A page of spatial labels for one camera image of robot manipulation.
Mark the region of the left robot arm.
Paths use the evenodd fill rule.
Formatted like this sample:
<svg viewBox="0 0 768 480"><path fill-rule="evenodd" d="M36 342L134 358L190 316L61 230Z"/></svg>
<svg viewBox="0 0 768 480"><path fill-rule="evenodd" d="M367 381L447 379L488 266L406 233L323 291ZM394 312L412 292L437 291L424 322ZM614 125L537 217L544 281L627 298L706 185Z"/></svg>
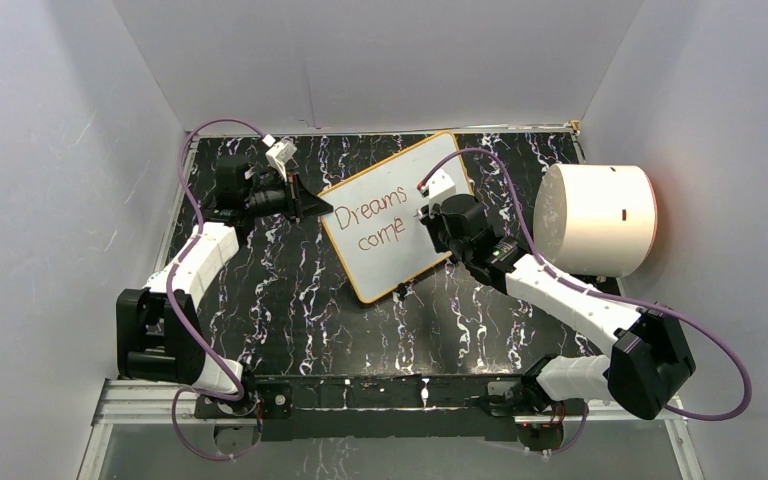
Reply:
<svg viewBox="0 0 768 480"><path fill-rule="evenodd" d="M300 222L334 208L294 172L257 169L242 155L221 157L215 174L215 190L184 247L142 288L118 296L117 367L129 379L188 386L246 416L257 407L259 391L241 363L219 356L205 340L199 305L257 219L281 215Z"/></svg>

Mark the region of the yellow framed whiteboard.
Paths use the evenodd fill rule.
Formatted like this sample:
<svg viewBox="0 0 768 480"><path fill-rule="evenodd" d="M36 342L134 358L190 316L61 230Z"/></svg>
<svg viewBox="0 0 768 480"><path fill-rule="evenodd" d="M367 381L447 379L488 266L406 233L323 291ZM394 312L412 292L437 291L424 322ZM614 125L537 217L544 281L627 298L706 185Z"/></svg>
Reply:
<svg viewBox="0 0 768 480"><path fill-rule="evenodd" d="M418 217L427 204L418 182L459 149L453 133L432 135L319 197L334 207L320 218L358 299L373 303L446 260Z"/></svg>

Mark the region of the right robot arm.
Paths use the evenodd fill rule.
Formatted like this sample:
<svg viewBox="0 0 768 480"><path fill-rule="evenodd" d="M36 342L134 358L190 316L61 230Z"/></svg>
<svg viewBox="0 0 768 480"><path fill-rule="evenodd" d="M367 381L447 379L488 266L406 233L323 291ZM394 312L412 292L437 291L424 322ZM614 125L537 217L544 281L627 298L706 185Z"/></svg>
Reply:
<svg viewBox="0 0 768 480"><path fill-rule="evenodd" d="M654 419L695 372L677 319L652 308L609 300L604 293L538 262L523 242L493 228L483 205L455 194L419 210L434 249L450 253L478 282L523 300L582 334L596 356L547 355L495 401L514 412L550 413L570 399L615 402Z"/></svg>

